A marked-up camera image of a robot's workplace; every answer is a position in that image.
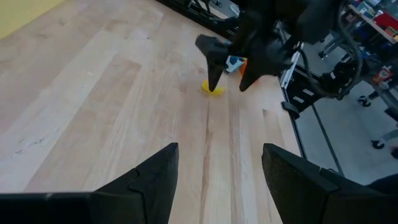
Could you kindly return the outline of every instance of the yellow object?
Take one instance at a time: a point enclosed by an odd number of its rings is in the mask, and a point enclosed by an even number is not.
[[[33,21],[63,0],[0,0],[0,39]]]
[[[215,90],[211,92],[209,90],[209,80],[203,81],[203,83],[201,84],[201,87],[203,88],[203,90],[205,92],[207,92],[211,96],[221,96],[225,90],[225,88],[223,88],[223,87],[216,87]]]

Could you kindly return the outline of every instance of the wood grain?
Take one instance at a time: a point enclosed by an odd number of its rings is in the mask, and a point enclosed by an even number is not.
[[[153,0],[68,0],[0,40],[0,192],[95,190],[170,142],[170,223],[281,223],[262,145],[299,154],[276,77],[217,98],[198,34]]]

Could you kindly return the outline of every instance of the wooden table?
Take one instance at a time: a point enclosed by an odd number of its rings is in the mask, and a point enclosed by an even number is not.
[[[360,11],[353,5],[348,6],[355,14],[357,14],[362,20],[367,22],[371,27],[373,27],[376,31],[378,31],[384,38],[386,38],[390,43],[394,44],[397,41],[391,37],[390,35],[387,34],[386,31],[384,31],[381,27],[379,27],[372,19],[366,17],[364,14],[360,13]]]
[[[299,147],[276,77],[214,98],[198,34],[153,0],[69,0],[0,41],[0,191],[95,190],[180,146],[170,223],[281,223],[262,145]]]

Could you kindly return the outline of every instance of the yellow toy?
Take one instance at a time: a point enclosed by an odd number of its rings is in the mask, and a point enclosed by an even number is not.
[[[207,92],[210,96],[221,96],[225,90],[224,87],[216,87],[216,89],[214,91],[210,91],[209,90],[209,80],[205,80],[203,81],[203,83],[201,84],[201,87],[203,88],[203,90],[205,92]]]

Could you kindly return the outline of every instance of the yellow wall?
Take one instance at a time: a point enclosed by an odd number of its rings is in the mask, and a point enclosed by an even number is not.
[[[33,21],[63,0],[0,0],[0,39]]]

